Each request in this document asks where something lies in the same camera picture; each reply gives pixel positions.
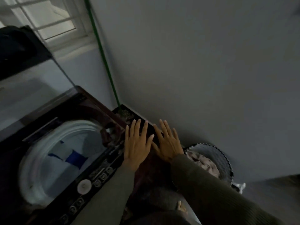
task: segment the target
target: right hand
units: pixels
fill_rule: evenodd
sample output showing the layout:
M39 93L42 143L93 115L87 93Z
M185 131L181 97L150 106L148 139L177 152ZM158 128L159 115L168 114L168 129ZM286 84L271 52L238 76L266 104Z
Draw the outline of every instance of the right hand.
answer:
M177 132L173 128L173 133L167 123L167 121L159 120L161 129L163 131L164 137L161 134L160 129L154 124L153 127L157 134L160 148L156 143L152 142L152 147L155 149L156 154L164 161L171 162L171 160L176 156L183 154L183 149L180 144Z

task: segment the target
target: olive green sleeve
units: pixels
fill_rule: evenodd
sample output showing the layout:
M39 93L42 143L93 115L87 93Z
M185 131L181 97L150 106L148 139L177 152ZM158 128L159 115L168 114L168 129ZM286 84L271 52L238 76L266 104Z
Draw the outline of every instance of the olive green sleeve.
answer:
M178 155L172 160L171 175L175 186L203 225L283 224L185 155Z
M119 225L126 202L133 191L133 182L134 172L125 166L119 167L72 225Z

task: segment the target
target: left hand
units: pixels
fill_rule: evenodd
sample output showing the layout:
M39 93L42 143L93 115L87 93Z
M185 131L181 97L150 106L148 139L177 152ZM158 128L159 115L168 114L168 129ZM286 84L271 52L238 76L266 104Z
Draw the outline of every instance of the left hand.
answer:
M146 143L148 121L145 121L141 136L140 125L140 119L137 122L133 120L130 127L130 132L129 126L126 126L125 132L125 151L123 166L128 166L133 171L136 171L139 168L140 164L148 156L154 137L154 135L151 135Z

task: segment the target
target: washing machine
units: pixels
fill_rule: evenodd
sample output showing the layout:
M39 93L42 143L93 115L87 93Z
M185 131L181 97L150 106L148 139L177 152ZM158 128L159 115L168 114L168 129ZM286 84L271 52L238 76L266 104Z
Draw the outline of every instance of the washing machine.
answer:
M0 223L71 224L122 164L125 122L51 55L10 72L0 98Z

